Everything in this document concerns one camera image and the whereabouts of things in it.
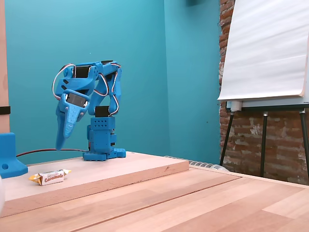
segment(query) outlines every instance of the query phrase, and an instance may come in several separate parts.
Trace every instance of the screw hole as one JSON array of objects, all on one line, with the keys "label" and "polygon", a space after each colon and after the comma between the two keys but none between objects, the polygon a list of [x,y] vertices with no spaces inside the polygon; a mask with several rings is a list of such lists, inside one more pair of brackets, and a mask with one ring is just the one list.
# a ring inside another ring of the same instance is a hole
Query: screw hole
[{"label": "screw hole", "polygon": [[8,168],[9,166],[6,163],[2,164],[2,169],[7,170]]}]

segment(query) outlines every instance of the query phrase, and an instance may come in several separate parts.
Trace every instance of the black cable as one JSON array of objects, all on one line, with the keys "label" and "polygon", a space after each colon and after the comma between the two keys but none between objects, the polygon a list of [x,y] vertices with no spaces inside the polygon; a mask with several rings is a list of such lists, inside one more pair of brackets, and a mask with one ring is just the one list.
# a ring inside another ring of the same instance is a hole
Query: black cable
[{"label": "black cable", "polygon": [[[23,156],[23,155],[30,154],[30,153],[34,153],[34,152],[41,152],[41,151],[57,151],[57,150],[55,148],[47,148],[47,149],[39,149],[39,150],[27,151],[27,152],[20,153],[20,154],[16,155],[16,157]],[[86,152],[85,150],[72,149],[72,148],[61,149],[60,151],[81,151],[81,152]]]}]

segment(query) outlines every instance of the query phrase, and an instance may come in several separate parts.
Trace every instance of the caramel candy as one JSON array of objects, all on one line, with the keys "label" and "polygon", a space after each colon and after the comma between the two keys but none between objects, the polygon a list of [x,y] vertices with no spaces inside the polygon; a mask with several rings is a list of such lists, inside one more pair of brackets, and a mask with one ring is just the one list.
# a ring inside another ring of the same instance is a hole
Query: caramel candy
[{"label": "caramel candy", "polygon": [[68,173],[70,173],[71,170],[66,169],[60,169],[53,172],[47,172],[47,173],[38,173],[35,175],[32,175],[29,180],[32,180],[41,186],[43,185],[50,185],[54,183],[59,183],[64,181],[64,176]]}]

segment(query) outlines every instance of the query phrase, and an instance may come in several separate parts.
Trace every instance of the teal wall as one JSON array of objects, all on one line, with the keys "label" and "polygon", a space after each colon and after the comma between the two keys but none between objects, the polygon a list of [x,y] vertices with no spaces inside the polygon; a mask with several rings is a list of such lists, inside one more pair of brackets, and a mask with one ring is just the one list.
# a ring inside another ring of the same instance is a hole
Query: teal wall
[{"label": "teal wall", "polygon": [[[116,146],[218,162],[219,0],[7,0],[5,7],[17,153],[55,147],[51,84],[64,64],[115,59],[123,66]],[[87,149],[89,119],[77,124],[65,148]]]},{"label": "teal wall", "polygon": [[219,163],[219,0],[165,0],[172,156]]},{"label": "teal wall", "polygon": [[[115,59],[123,66],[116,146],[169,154],[163,0],[6,0],[5,10],[17,153],[55,147],[57,100],[51,84],[64,64]],[[77,124],[66,148],[87,149],[89,119]],[[21,161],[80,155],[43,152]]]}]

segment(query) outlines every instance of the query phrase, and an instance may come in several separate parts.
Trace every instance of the brick wall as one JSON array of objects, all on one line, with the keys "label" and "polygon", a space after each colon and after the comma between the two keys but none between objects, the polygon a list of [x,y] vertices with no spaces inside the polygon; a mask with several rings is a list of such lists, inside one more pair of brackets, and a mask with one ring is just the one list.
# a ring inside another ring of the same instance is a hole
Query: brick wall
[{"label": "brick wall", "polygon": [[[220,0],[221,62],[220,85],[224,72],[225,53],[235,0]],[[220,107],[220,134],[223,147],[229,114],[225,102]],[[224,166],[230,171],[259,175],[263,112],[235,113]],[[269,112],[264,177],[308,184],[305,151],[298,112]]]}]

